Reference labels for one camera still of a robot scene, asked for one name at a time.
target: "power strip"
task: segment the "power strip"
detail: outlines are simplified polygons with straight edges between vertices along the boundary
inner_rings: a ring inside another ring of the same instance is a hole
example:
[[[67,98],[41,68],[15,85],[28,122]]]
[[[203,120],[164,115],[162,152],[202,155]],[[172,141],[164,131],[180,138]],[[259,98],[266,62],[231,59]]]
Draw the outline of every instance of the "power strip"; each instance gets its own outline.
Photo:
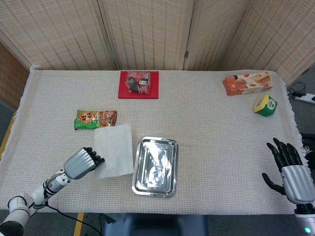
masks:
[[[295,97],[295,100],[315,104],[315,98],[314,97],[315,97],[314,94],[307,93],[305,96]]]

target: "packaged snack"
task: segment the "packaged snack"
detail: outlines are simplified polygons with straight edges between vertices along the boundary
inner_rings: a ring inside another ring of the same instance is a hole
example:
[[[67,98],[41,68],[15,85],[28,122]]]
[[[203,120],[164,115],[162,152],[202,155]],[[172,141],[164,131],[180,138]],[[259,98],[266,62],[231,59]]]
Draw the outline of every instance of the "packaged snack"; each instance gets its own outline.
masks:
[[[227,95],[262,92],[273,86],[268,72],[231,75],[225,78],[223,85]]]
[[[272,115],[276,108],[277,102],[268,94],[259,97],[254,106],[254,112],[264,117]]]
[[[77,111],[77,118],[74,120],[74,129],[96,129],[107,126],[114,126],[116,123],[117,111]]]
[[[128,71],[126,86],[129,92],[149,94],[151,88],[151,78],[149,71]]]

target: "green light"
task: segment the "green light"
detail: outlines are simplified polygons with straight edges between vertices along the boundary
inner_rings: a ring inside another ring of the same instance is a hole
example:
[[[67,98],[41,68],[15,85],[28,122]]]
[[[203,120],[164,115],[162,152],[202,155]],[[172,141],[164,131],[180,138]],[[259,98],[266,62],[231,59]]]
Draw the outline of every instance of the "green light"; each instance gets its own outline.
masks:
[[[305,230],[305,232],[307,232],[308,234],[311,232],[311,229],[308,228],[308,227],[305,227],[304,230]]]

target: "white paper napkin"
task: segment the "white paper napkin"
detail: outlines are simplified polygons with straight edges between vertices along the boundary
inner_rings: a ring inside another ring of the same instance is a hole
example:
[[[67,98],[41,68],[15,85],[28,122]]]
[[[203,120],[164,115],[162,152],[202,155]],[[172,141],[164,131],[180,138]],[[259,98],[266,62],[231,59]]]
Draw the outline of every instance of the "white paper napkin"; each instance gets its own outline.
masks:
[[[123,124],[95,130],[94,149],[105,162],[96,167],[95,178],[133,173],[131,125]]]

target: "yellow floor line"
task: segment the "yellow floor line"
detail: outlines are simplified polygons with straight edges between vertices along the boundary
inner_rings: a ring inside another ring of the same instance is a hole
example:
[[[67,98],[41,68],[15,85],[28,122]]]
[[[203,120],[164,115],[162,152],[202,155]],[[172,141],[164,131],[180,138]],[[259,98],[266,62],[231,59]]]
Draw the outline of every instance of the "yellow floor line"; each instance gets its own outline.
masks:
[[[77,219],[83,221],[84,213],[78,213]],[[73,236],[80,236],[81,235],[81,228],[82,223],[77,221],[75,224],[74,234]]]
[[[9,135],[11,133],[11,126],[13,124],[14,117],[15,117],[15,113],[13,113],[13,116],[11,118],[10,124],[8,126],[8,129],[6,130],[5,136],[3,138],[3,141],[2,141],[2,144],[1,144],[1,147],[0,147],[0,161],[1,161],[2,153],[4,152],[4,149],[5,149],[6,142],[8,141]]]

